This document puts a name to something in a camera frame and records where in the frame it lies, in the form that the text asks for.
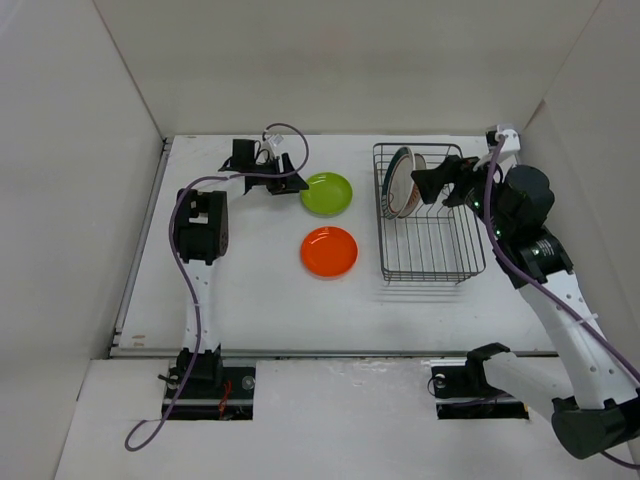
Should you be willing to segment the orange sunburst patterned plate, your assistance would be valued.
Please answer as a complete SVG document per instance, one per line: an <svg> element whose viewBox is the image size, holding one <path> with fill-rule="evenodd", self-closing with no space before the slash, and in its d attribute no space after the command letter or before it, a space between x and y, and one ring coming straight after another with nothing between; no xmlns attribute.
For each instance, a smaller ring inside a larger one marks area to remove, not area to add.
<svg viewBox="0 0 640 480"><path fill-rule="evenodd" d="M415 170L422 171L427 169L426 160L421 154L414 153L413 159L414 159ZM421 201L421 196L420 196L419 187L416 184L413 184L409 200L407 201L404 209L399 214L399 217L400 218L408 217L416 209L420 201Z"/></svg>

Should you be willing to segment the green plastic plate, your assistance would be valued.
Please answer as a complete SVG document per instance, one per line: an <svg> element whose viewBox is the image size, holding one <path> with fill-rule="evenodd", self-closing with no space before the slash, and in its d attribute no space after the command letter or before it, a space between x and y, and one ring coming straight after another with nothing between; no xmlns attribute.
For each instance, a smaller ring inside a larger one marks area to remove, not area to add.
<svg viewBox="0 0 640 480"><path fill-rule="evenodd" d="M344 212L353 199L353 188L342 175L322 172L307 179L308 189L300 193L303 206L319 216L336 216Z"/></svg>

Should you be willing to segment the green rimmed white plate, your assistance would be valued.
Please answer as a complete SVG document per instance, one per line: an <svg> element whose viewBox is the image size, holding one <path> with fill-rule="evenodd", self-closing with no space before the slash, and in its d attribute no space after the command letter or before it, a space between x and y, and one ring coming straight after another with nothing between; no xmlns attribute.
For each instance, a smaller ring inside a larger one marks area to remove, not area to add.
<svg viewBox="0 0 640 480"><path fill-rule="evenodd" d="M397 218L409 204L414 188L411 177L414 169L413 151L408 146L400 147L388 165L382 186L381 208L386 219Z"/></svg>

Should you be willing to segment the orange plastic plate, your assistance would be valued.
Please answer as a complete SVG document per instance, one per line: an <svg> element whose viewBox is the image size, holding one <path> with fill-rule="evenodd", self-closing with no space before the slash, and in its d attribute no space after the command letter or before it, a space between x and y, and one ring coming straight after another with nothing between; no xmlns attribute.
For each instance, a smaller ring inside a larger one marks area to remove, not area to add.
<svg viewBox="0 0 640 480"><path fill-rule="evenodd" d="M321 278L336 278L355 265L359 248L355 238L336 226L323 226L306 235L300 246L304 267Z"/></svg>

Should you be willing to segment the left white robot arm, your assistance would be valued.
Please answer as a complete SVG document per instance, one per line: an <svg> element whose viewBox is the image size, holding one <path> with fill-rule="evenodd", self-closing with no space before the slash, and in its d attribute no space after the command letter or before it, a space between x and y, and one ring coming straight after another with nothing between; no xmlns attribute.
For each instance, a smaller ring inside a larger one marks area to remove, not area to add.
<svg viewBox="0 0 640 480"><path fill-rule="evenodd" d="M225 190L203 191L207 182L244 180L244 191L263 186L274 195L299 193L308 184L293 166L288 153L280 153L281 137L267 135L258 141L235 139L231 156L220 171L229 175L204 176L180 189L169 221L170 248L185 280L188 304L182 348L170 376L177 391L188 390L204 397L223 387L222 333L213 314L214 262L222 258L230 243L228 194Z"/></svg>

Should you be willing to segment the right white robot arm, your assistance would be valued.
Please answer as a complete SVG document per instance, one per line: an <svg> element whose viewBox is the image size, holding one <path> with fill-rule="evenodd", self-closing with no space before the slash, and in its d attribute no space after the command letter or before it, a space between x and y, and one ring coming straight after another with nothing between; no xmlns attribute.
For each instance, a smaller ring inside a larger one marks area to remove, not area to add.
<svg viewBox="0 0 640 480"><path fill-rule="evenodd" d="M449 156L411 177L424 203L450 186L445 206L467 206L482 220L499 266L542 323L568 379L490 343L469 351L462 365L435 365L434 395L458 408L510 395L547 419L573 457L607 456L639 436L639 372L604 338L572 262L545 226L555 201L547 176L526 165L499 181L494 174L492 164Z"/></svg>

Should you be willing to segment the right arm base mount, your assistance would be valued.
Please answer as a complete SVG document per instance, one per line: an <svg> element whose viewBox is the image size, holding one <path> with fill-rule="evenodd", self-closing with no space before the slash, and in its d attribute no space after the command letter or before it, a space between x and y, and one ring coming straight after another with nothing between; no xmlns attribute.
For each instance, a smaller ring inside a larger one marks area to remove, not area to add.
<svg viewBox="0 0 640 480"><path fill-rule="evenodd" d="M439 420L528 420L527 407L494 387L479 383L464 363L433 363L427 383Z"/></svg>

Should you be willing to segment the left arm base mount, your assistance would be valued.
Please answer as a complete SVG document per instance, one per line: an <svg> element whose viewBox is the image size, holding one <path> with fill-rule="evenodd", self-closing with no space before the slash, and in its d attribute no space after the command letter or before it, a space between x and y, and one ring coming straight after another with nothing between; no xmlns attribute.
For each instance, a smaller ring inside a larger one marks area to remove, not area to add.
<svg viewBox="0 0 640 480"><path fill-rule="evenodd" d="M192 375L169 420L249 421L253 419L256 368L231 366L222 370L222 380L198 380Z"/></svg>

